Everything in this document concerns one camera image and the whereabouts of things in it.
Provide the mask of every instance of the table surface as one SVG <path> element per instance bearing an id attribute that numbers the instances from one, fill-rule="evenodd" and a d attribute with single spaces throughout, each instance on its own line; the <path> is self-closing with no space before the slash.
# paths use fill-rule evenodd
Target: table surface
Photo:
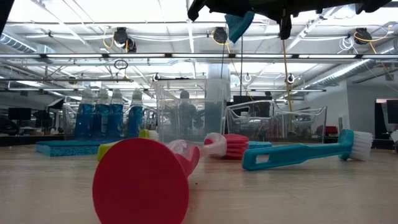
<path id="1" fill-rule="evenodd" d="M 0 147 L 0 223 L 100 223 L 91 198 L 95 156 L 46 157 Z M 398 155 L 337 157 L 256 172 L 204 158 L 189 178 L 188 223 L 397 223 Z"/>

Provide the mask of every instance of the ceiling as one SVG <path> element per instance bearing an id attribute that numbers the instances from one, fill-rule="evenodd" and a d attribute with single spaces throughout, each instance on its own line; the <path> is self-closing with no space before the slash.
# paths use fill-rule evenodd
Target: ceiling
<path id="1" fill-rule="evenodd" d="M 5 32 L 10 32 L 24 41 L 33 44 L 49 46 L 58 54 L 82 53 L 122 53 L 123 50 L 111 45 L 111 34 L 117 27 L 127 27 L 137 46 L 137 53 L 231 53 L 245 54 L 281 54 L 282 41 L 277 37 L 279 25 L 275 21 L 256 15 L 254 22 L 246 31 L 242 39 L 235 44 L 217 44 L 211 37 L 215 27 L 224 27 L 224 15 L 209 13 L 204 7 L 195 22 L 188 22 L 187 5 L 191 0 L 43 0 L 45 8 L 41 8 L 34 1 L 15 0 L 9 15 Z M 314 11 L 302 12 L 292 19 L 291 38 L 285 41 L 288 54 L 355 54 L 369 52 L 369 44 L 353 44 L 349 50 L 342 50 L 342 41 L 348 33 L 355 32 L 357 27 L 365 27 L 374 39 L 382 38 L 374 43 L 377 48 L 398 34 L 396 14 L 398 8 L 383 7 L 374 13 L 353 15 L 346 8 L 338 7 L 326 19 L 319 19 Z M 295 39 L 304 29 L 309 29 Z M 0 44 L 0 53 L 18 54 L 20 52 L 11 47 Z M 9 60 L 23 65 L 23 60 Z M 149 88 L 155 73 L 164 77 L 193 78 L 207 72 L 208 62 L 177 61 L 165 65 L 166 59 L 151 61 L 154 65 L 130 66 L 126 76 L 138 85 Z M 228 63 L 232 74 L 241 72 L 241 64 Z M 319 74 L 337 66 L 337 63 L 288 63 L 287 70 L 296 77 L 297 82 L 310 80 Z M 44 66 L 28 66 L 29 70 L 44 73 Z M 69 77 L 71 75 L 85 78 L 111 78 L 111 74 L 104 66 L 67 66 L 60 70 L 59 66 L 49 66 L 53 78 Z M 113 74 L 117 70 L 109 67 Z M 243 80 L 250 88 L 282 88 L 284 86 L 285 67 L 281 62 L 244 62 L 243 74 L 250 74 L 252 80 Z M 106 88 L 124 88 L 132 86 L 126 82 L 102 82 Z M 124 92 L 128 98 L 130 92 Z"/>

